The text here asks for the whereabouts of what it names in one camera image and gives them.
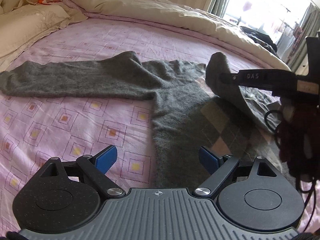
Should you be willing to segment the right hand dark red glove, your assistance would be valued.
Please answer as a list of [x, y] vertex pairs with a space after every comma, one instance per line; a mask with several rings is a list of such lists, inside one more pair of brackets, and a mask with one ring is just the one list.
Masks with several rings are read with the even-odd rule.
[[276, 133], [280, 160], [294, 178], [319, 180], [319, 107], [280, 101], [283, 119]]

